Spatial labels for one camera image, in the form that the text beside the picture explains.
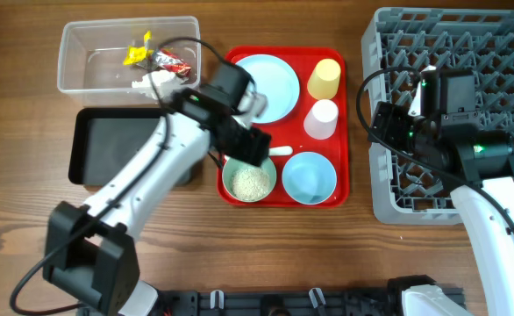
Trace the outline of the green bowl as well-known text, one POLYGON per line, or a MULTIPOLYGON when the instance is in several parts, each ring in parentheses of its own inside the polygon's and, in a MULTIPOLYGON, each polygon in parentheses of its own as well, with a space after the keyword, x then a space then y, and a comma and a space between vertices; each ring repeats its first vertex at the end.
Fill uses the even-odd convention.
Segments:
POLYGON ((265 198, 266 198, 272 192, 273 188, 275 187, 276 178, 277 178, 275 165, 269 158, 267 158, 259 167, 255 167, 253 165, 250 165, 250 164, 235 160, 233 158, 230 158, 229 156, 226 156, 225 162, 224 162, 224 165, 222 168, 222 174, 221 174, 222 183, 225 187, 226 192, 232 198, 238 200, 236 197, 234 197, 234 195, 232 193, 232 176, 233 176, 233 173, 235 171, 237 171, 238 169, 245 169, 245 168, 264 169, 268 173, 268 175, 270 176, 271 189, 270 189, 269 193, 265 196, 265 198))

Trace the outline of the white rice grains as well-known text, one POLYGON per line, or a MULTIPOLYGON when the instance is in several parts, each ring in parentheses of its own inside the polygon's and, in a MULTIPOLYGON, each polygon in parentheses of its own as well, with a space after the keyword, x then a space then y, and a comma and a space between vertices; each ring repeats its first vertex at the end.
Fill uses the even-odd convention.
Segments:
POLYGON ((232 193, 238 200, 255 202, 270 191, 270 176, 264 169, 238 169, 232 176, 232 193))

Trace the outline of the light blue bowl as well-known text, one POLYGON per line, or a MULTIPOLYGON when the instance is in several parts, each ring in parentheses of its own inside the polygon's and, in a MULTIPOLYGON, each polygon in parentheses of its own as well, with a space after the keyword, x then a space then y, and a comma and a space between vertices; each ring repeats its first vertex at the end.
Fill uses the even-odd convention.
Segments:
POLYGON ((290 157, 282 170, 282 186, 286 193, 302 205, 319 205, 335 191, 336 170, 323 155, 302 152, 290 157))

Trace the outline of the red silver foil wrapper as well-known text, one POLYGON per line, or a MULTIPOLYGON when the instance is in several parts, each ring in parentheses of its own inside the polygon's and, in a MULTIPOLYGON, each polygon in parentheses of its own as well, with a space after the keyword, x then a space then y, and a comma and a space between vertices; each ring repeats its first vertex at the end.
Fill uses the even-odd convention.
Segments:
POLYGON ((186 61, 166 49, 153 51, 148 61, 151 68, 164 69, 179 77, 188 77, 192 69, 186 61))

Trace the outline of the yellow foil wrapper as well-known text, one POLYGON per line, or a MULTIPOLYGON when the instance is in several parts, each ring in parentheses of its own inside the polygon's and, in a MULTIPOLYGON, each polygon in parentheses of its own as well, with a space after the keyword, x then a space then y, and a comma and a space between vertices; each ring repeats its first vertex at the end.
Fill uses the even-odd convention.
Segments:
POLYGON ((151 48, 151 40, 152 32, 147 31, 143 36, 142 47, 129 46, 127 48, 126 57, 123 61, 123 64, 128 66, 148 60, 153 53, 153 49, 151 48))

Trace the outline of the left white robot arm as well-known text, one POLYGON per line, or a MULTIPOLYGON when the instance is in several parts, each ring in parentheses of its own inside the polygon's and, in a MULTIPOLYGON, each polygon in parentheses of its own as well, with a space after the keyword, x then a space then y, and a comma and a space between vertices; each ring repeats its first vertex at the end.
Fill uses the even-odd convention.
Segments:
POLYGON ((211 148, 259 166, 270 135, 252 126, 267 98, 238 101, 182 90, 140 151, 82 206, 59 203, 48 221, 43 277, 102 315, 147 315, 157 290, 140 280, 135 243, 156 206, 211 148))

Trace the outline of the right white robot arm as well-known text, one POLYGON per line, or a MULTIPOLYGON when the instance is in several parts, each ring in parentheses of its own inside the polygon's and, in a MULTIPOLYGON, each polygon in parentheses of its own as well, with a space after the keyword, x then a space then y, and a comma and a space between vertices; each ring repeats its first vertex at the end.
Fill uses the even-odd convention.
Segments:
POLYGON ((370 141, 439 175, 467 230, 491 315, 514 315, 514 153, 510 135, 477 122, 430 128, 380 102, 370 141))

